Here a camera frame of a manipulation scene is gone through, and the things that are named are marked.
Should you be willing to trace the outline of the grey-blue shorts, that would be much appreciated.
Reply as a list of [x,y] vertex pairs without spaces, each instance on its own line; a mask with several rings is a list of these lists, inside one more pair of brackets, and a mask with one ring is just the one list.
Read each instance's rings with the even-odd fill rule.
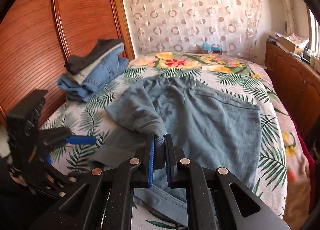
[[229,169],[254,187],[261,145],[260,107],[196,81],[192,76],[148,77],[132,84],[105,111],[116,123],[89,160],[91,167],[117,167],[156,136],[156,149],[171,134],[187,158],[215,170]]

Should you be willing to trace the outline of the light grey folded garment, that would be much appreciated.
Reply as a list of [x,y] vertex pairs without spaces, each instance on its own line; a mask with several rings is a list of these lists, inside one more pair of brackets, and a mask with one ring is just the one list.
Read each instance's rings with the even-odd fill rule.
[[71,74],[70,72],[66,71],[66,75],[68,78],[70,78],[72,81],[76,82],[77,84],[81,85],[85,79],[89,76],[89,74],[93,71],[93,69],[95,69],[95,67],[97,65],[99,65],[99,63],[106,58],[107,56],[109,56],[114,50],[120,48],[121,52],[123,52],[124,49],[124,44],[123,43],[119,43],[117,45],[115,45],[114,47],[110,48],[109,50],[105,51],[99,58],[97,58],[92,64],[88,65],[87,67],[85,67],[83,70],[81,70],[79,73],[77,74]]

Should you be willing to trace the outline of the dark grey folded garment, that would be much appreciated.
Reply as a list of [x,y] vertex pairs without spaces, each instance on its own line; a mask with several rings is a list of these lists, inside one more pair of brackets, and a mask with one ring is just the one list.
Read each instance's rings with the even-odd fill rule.
[[99,57],[103,56],[104,53],[108,52],[115,46],[122,45],[123,39],[99,39],[92,50],[85,56],[71,55],[65,62],[66,70],[75,75],[87,66],[91,65]]

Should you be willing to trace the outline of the blue folded jeans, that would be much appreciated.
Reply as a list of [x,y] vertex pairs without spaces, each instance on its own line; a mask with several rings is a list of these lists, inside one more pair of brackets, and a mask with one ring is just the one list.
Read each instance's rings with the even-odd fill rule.
[[72,81],[66,74],[61,75],[57,80],[58,88],[67,92],[67,100],[89,102],[100,90],[127,69],[129,60],[121,57],[120,52],[121,49],[118,48],[104,58],[81,85]]

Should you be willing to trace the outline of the palm leaf bed cover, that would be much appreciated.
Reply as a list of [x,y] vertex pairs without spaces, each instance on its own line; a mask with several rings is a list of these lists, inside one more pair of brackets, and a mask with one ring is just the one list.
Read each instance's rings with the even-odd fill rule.
[[115,168],[145,145],[148,134],[169,133],[186,158],[211,170],[227,168],[283,217],[284,142],[268,87],[255,72],[129,67],[89,102],[65,102],[43,124],[56,127],[97,140],[50,154],[64,174]]

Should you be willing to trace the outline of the floral pink blanket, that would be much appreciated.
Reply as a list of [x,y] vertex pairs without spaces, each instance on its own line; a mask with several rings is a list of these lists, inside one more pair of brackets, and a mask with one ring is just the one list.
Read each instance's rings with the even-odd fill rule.
[[310,156],[266,68],[218,54],[160,52],[129,63],[133,80],[164,74],[193,75],[197,81],[261,108],[261,154],[253,192],[291,229],[298,229],[312,206]]

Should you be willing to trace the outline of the blue item behind bed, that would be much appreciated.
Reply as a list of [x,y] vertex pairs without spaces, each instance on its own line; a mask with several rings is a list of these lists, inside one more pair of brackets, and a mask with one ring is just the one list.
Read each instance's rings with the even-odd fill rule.
[[222,48],[217,46],[217,45],[210,45],[207,42],[204,42],[202,44],[201,50],[203,53],[206,54],[211,54],[211,53],[218,53],[221,54],[222,53]]

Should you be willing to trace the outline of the brown wooden wardrobe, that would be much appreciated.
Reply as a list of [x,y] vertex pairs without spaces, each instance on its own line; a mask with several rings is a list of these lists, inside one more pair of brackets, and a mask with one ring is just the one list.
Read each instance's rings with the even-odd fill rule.
[[123,0],[1,0],[1,124],[34,89],[47,90],[40,122],[49,118],[65,101],[65,61],[102,38],[122,38],[134,59]]

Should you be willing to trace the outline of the circle pattern sheer curtain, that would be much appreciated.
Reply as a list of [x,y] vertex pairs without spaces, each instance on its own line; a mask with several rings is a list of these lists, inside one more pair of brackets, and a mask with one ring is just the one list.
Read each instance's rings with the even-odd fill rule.
[[236,58],[255,55],[260,0],[124,0],[135,49],[199,52],[204,42]]

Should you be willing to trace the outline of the wooden sideboard cabinet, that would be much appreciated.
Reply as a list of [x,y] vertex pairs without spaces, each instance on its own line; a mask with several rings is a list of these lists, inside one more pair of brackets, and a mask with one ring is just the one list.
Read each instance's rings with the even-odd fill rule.
[[265,66],[304,143],[311,146],[319,140],[319,73],[270,41],[266,43]]

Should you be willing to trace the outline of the cardboard box on sideboard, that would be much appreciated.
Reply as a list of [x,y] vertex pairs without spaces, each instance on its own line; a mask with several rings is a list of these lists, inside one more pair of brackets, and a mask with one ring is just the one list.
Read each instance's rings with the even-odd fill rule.
[[300,54],[303,52],[304,47],[301,46],[303,40],[300,37],[289,36],[281,37],[279,43],[289,52]]

